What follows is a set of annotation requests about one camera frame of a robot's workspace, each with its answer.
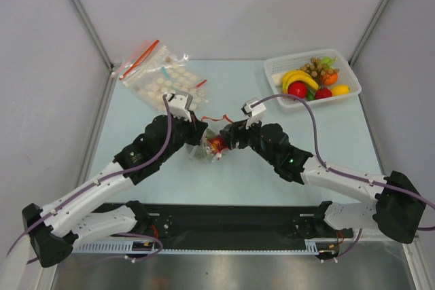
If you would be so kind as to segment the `dark red apple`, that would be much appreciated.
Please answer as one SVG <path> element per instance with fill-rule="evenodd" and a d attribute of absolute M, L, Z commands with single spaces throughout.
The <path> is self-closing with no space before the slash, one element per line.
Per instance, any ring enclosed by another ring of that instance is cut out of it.
<path fill-rule="evenodd" d="M 228 146 L 224 138 L 220 135 L 215 135 L 214 137 L 211 137 L 208 140 L 208 143 L 212 154 L 218 154 L 228 150 Z"/>

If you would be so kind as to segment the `bright red apple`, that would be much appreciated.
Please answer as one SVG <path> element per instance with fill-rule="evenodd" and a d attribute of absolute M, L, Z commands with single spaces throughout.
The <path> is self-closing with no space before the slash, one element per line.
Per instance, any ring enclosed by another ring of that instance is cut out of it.
<path fill-rule="evenodd" d="M 308 94 L 308 88 L 305 83 L 295 81 L 288 86 L 288 94 L 297 96 L 298 98 L 305 98 Z"/>

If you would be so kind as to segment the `clear zip bag red zipper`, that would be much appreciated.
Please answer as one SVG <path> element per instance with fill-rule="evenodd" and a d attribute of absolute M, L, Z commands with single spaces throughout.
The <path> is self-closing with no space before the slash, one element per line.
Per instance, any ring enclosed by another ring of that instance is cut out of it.
<path fill-rule="evenodd" d="M 208 127 L 203 133 L 200 145 L 186 145 L 188 157 L 199 162 L 219 161 L 228 151 L 228 146 L 221 136 L 220 130 L 233 121 L 226 114 L 218 118 L 203 116 L 201 121 L 208 123 Z"/>

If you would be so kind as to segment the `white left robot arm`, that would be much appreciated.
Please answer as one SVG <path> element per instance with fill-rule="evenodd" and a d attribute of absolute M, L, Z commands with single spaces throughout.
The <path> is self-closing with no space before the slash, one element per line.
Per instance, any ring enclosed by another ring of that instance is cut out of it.
<path fill-rule="evenodd" d="M 129 232 L 144 235 L 150 220 L 138 202 L 128 202 L 106 213 L 96 213 L 95 209 L 158 172 L 184 145 L 199 145 L 207 127 L 206 122 L 195 117 L 188 121 L 159 115 L 98 175 L 50 204 L 24 207 L 25 232 L 41 266 L 54 266 L 80 245 L 106 236 Z"/>

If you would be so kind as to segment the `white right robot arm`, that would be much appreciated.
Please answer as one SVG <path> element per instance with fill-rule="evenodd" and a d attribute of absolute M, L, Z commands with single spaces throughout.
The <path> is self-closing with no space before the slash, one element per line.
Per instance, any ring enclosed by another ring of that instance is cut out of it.
<path fill-rule="evenodd" d="M 235 122 L 220 135 L 230 150 L 250 147 L 285 181 L 322 187 L 355 200 L 353 204 L 320 204 L 321 213 L 313 220 L 320 236 L 352 228 L 378 230 L 404 244 L 414 240 L 426 205 L 405 174 L 372 175 L 329 165 L 293 146 L 279 124 Z"/>

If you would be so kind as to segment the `white plastic fruit basket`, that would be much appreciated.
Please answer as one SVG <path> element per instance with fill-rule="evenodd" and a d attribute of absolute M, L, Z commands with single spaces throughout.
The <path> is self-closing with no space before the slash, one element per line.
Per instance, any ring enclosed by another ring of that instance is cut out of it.
<path fill-rule="evenodd" d="M 284 112 L 302 107 L 287 95 L 304 98 L 310 106 L 332 104 L 357 96 L 362 87 L 348 62 L 333 49 L 271 58 L 265 76 Z"/>

